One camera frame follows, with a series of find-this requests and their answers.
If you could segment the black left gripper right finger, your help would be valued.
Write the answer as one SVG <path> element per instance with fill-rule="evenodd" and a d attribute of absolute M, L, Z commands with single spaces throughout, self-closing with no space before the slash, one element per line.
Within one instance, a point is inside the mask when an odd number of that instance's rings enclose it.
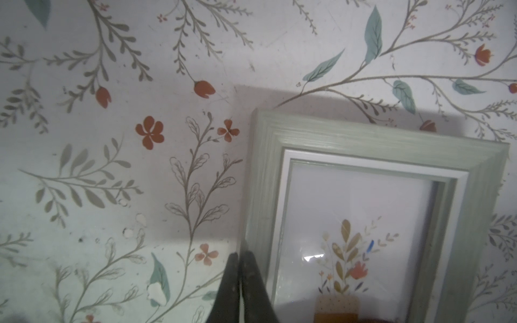
<path fill-rule="evenodd" d="M 245 323 L 279 323 L 254 254 L 247 250 L 240 258 L 240 282 Z"/>

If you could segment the brown cloth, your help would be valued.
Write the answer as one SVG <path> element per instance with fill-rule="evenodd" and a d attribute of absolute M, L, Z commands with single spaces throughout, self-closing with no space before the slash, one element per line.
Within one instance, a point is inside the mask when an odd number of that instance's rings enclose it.
<path fill-rule="evenodd" d="M 313 323 L 393 323 L 377 318 L 360 319 L 358 315 L 351 313 L 318 313 L 314 315 Z"/>

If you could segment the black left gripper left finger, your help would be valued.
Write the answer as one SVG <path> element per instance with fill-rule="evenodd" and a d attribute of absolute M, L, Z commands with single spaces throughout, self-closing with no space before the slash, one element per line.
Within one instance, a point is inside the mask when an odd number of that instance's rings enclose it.
<path fill-rule="evenodd" d="M 240 315 L 239 255 L 229 255 L 214 305 L 206 323 L 236 323 Z"/>

